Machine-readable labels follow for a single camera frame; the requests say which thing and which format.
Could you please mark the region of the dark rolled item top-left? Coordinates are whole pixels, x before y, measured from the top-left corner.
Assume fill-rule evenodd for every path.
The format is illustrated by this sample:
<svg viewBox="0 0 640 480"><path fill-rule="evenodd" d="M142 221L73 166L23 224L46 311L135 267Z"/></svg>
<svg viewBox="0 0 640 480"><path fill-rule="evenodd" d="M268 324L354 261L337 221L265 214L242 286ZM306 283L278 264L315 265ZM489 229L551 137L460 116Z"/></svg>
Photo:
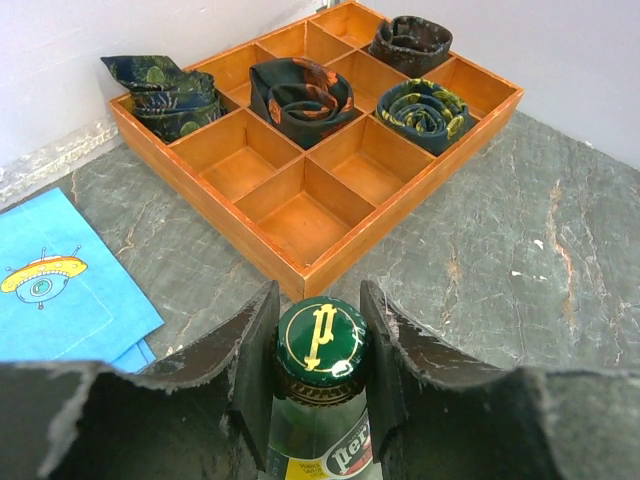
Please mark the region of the dark rolled item top-left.
<svg viewBox="0 0 640 480"><path fill-rule="evenodd" d="M166 55L113 55L100 60L130 92L132 115L166 144L228 113L210 73L183 70Z"/></svg>

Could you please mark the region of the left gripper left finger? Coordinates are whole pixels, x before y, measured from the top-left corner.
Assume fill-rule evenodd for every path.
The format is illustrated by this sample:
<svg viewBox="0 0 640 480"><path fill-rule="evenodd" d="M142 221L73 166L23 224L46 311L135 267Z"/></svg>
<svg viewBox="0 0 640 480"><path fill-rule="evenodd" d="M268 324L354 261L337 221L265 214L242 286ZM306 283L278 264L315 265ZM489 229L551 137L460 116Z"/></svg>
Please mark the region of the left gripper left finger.
<svg viewBox="0 0 640 480"><path fill-rule="evenodd" d="M265 469L279 285L140 373L99 361L1 366L5 479L255 479Z"/></svg>

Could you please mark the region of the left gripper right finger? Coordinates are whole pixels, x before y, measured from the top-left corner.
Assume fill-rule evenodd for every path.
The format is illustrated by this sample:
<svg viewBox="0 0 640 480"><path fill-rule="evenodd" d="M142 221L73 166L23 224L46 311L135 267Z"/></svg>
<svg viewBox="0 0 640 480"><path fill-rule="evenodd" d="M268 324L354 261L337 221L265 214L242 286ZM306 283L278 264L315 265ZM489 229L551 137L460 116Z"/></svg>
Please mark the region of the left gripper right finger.
<svg viewBox="0 0 640 480"><path fill-rule="evenodd" d="M372 333L366 393L386 479L635 479L639 372L501 369L360 285Z"/></svg>

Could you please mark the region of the green glass bottle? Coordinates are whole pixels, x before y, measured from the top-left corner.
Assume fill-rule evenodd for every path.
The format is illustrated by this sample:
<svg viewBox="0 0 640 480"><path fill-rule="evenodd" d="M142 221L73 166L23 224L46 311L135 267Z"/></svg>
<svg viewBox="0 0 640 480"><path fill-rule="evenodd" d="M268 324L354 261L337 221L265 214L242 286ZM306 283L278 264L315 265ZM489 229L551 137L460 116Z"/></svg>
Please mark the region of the green glass bottle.
<svg viewBox="0 0 640 480"><path fill-rule="evenodd" d="M266 478L364 478L372 463L371 337L358 309L335 297L307 298L280 317L270 339Z"/></svg>

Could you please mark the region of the blue patterned folded cloth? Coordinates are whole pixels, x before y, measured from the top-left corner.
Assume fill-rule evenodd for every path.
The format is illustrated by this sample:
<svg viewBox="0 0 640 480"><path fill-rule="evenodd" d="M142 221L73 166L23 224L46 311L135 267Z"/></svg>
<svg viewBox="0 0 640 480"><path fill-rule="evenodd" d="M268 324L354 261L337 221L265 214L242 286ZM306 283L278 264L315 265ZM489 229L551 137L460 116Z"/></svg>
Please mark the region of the blue patterned folded cloth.
<svg viewBox="0 0 640 480"><path fill-rule="evenodd" d="M1 359L138 373L161 316L59 188L1 216Z"/></svg>

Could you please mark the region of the dark rolled item right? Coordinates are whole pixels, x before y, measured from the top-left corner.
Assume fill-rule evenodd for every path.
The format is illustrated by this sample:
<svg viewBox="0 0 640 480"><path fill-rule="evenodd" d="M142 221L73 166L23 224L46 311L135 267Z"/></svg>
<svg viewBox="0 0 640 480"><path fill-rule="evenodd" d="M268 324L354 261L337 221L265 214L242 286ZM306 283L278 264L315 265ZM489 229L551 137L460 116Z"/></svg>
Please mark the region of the dark rolled item right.
<svg viewBox="0 0 640 480"><path fill-rule="evenodd" d="M446 27L413 15L378 25L367 51L412 78L421 77L448 59L453 34Z"/></svg>

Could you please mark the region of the dark rolled item middle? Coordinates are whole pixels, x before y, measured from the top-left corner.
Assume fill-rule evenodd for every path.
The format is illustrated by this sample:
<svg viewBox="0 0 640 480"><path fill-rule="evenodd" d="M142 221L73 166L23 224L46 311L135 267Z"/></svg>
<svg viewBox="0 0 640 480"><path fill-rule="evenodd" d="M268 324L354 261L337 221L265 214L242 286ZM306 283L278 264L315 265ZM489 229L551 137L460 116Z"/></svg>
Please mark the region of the dark rolled item middle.
<svg viewBox="0 0 640 480"><path fill-rule="evenodd" d="M357 117L351 84L303 57L276 58L249 68L250 109L307 150Z"/></svg>

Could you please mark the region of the dark rolled item bottom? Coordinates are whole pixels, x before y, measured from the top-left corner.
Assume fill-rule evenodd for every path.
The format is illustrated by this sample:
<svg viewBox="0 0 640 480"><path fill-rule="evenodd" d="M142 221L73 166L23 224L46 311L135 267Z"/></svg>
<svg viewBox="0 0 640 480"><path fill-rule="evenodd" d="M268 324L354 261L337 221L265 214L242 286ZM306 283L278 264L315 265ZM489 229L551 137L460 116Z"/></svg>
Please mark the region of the dark rolled item bottom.
<svg viewBox="0 0 640 480"><path fill-rule="evenodd" d="M424 78L411 78L387 90L378 100L375 115L434 156L443 154L476 123L461 97Z"/></svg>

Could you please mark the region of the orange compartment tray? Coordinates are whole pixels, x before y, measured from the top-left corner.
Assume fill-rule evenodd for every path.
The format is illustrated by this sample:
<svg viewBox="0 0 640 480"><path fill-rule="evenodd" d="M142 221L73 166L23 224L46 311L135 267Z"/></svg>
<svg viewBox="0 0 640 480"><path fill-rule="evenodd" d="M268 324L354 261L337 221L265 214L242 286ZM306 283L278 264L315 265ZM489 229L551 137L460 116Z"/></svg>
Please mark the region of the orange compartment tray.
<svg viewBox="0 0 640 480"><path fill-rule="evenodd" d="M213 74L226 114L165 143L133 114L129 94L110 103L127 145L267 278L299 301L320 295L420 205L514 114L523 89L458 53L427 78L459 95L472 127L440 155L376 116L403 80L368 52L381 15L347 1L196 64ZM343 75L356 118L305 149L250 108L249 70L303 56Z"/></svg>

